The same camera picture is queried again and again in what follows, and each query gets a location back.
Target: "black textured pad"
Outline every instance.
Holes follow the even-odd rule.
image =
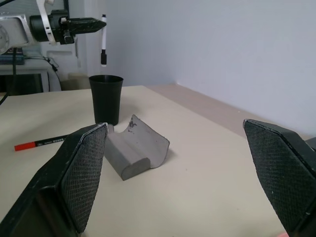
[[[78,233],[87,225],[99,187],[105,127],[87,135],[61,183],[61,193]]]
[[[262,188],[293,232],[316,199],[316,153],[298,134],[273,124],[246,120],[244,130]]]

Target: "white wall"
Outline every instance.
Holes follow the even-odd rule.
[[[316,1],[186,2],[177,82],[315,136]]]
[[[62,5],[55,6],[54,9],[64,9],[63,1]],[[69,0],[70,7],[70,17],[80,18],[86,17],[88,14],[85,12],[86,8],[84,6],[86,0]],[[58,75],[61,81],[68,79],[69,73],[88,73],[88,57],[91,54],[87,53],[87,40],[86,35],[77,35],[77,44],[65,44],[57,46],[52,46],[48,42],[41,43],[41,53],[44,56],[52,57],[58,63]],[[57,80],[56,75],[51,72],[49,74],[50,78],[54,81]],[[51,90],[59,90],[51,83]]]
[[[177,81],[316,135],[316,1],[106,3],[104,73],[125,85]]]
[[[69,0],[70,17],[93,17],[101,19],[105,12],[105,0]],[[77,35],[78,43],[78,68],[71,67],[69,63],[65,65],[69,72],[85,73],[89,76],[101,73],[100,54],[101,54],[101,31]]]
[[[124,85],[175,82],[175,59],[170,49],[178,39],[169,23],[172,14],[180,12],[173,2],[181,1],[107,0],[108,66],[102,73],[122,76]]]

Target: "white marker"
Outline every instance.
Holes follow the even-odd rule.
[[[107,16],[102,15],[102,21],[107,22]],[[101,52],[101,66],[107,66],[107,54],[106,54],[106,47],[107,47],[107,26],[102,29],[102,52]]]

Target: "desk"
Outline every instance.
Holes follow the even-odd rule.
[[[83,237],[275,237],[284,232],[245,138],[142,86],[123,88],[116,131],[127,127],[132,114],[170,140],[167,162],[122,181],[104,159]],[[60,144],[18,153],[13,146],[93,124],[91,91],[10,97],[0,108],[0,121],[2,219]]]

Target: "black cup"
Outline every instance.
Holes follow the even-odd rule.
[[[119,123],[120,93],[123,78],[98,75],[89,78],[95,123],[107,122],[117,125]]]

